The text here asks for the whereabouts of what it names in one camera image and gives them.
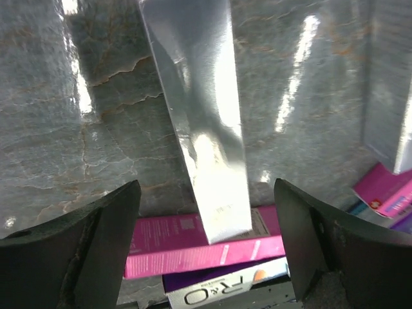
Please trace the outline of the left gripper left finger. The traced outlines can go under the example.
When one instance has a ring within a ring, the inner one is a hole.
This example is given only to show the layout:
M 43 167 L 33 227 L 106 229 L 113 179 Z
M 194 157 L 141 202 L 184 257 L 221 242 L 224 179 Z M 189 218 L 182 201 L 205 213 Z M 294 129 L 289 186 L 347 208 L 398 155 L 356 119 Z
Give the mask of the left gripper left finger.
M 1 240 L 1 308 L 115 308 L 138 218 L 134 180 Z

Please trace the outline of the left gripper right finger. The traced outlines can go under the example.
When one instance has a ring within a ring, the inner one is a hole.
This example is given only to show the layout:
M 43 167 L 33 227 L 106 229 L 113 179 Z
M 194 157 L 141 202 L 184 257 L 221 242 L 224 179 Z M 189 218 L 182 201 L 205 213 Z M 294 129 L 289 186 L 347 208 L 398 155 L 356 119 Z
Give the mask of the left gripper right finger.
M 352 216 L 278 178 L 277 217 L 304 308 L 411 308 L 411 236 Z

